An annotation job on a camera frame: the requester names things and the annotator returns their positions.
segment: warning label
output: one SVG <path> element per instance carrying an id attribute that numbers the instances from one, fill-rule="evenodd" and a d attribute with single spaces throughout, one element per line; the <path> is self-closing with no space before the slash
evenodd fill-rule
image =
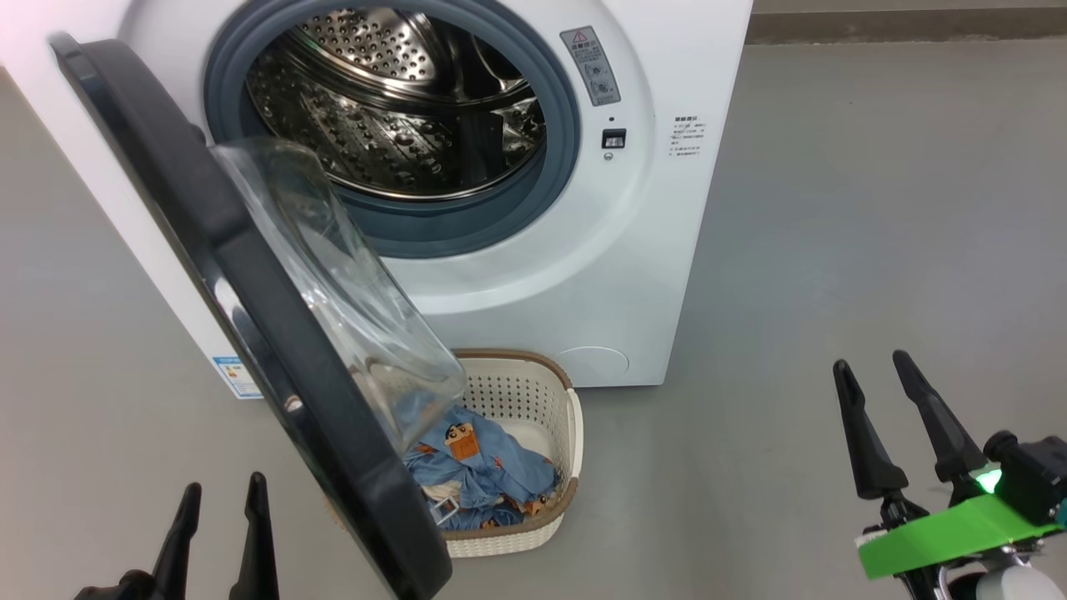
<path id="1" fill-rule="evenodd" d="M 559 34 L 567 44 L 567 49 L 578 66 L 582 79 L 586 82 L 586 91 L 594 107 L 609 105 L 622 100 L 615 82 L 615 74 L 607 62 L 604 48 L 591 27 L 570 29 Z"/>
<path id="2" fill-rule="evenodd" d="M 697 115 L 675 116 L 670 131 L 667 156 L 700 156 L 707 136 L 707 124 Z"/>
<path id="3" fill-rule="evenodd" d="M 212 357 L 211 360 L 219 367 L 222 378 L 226 380 L 226 383 L 229 383 L 229 389 L 234 392 L 235 396 L 238 398 L 264 397 L 259 392 L 259 386 L 252 379 L 252 374 L 249 373 L 241 359 L 237 357 Z"/>

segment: gray rubber seal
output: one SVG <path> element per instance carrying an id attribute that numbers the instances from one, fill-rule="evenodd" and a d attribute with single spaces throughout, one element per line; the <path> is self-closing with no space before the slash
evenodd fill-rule
<path id="1" fill-rule="evenodd" d="M 574 171 L 580 123 L 567 73 L 541 35 L 492 0 L 382 0 L 375 5 L 426 13 L 496 48 L 537 94 L 546 136 L 537 156 L 519 173 L 462 200 L 391 202 L 337 186 L 353 219 L 379 253 L 398 258 L 465 254 L 515 235 L 556 201 Z M 352 6 L 351 1 L 254 0 L 234 15 L 219 34 L 205 74 L 204 108 L 214 140 L 270 135 L 244 88 L 253 61 L 293 25 Z"/>

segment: green light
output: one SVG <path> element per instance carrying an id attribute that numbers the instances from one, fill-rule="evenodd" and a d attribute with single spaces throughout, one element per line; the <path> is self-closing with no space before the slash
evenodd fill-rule
<path id="1" fill-rule="evenodd" d="M 1001 470 L 993 469 L 988 473 L 983 473 L 974 477 L 974 479 L 982 486 L 982 489 L 986 490 L 987 493 L 993 493 L 997 489 L 997 483 L 1000 481 Z"/>

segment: washing machine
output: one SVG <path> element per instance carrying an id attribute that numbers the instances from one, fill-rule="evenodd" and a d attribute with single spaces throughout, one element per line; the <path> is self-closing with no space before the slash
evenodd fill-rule
<path id="1" fill-rule="evenodd" d="M 429 598 L 451 565 L 399 454 L 463 392 L 449 348 L 663 381 L 749 9 L 35 0 L 0 62 L 234 395 Z"/>
<path id="2" fill-rule="evenodd" d="M 57 66 L 117 40 L 208 143 L 314 148 L 452 348 L 664 379 L 749 0 L 36 0 L 0 62 L 205 356 L 236 352 Z"/>

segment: laundry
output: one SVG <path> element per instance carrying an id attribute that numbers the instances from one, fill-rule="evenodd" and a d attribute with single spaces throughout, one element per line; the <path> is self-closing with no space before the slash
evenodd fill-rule
<path id="1" fill-rule="evenodd" d="M 441 505 L 445 514 L 459 507 L 443 530 L 521 523 L 550 504 L 557 484 L 551 460 L 462 407 L 450 408 L 403 461 L 428 506 Z"/>

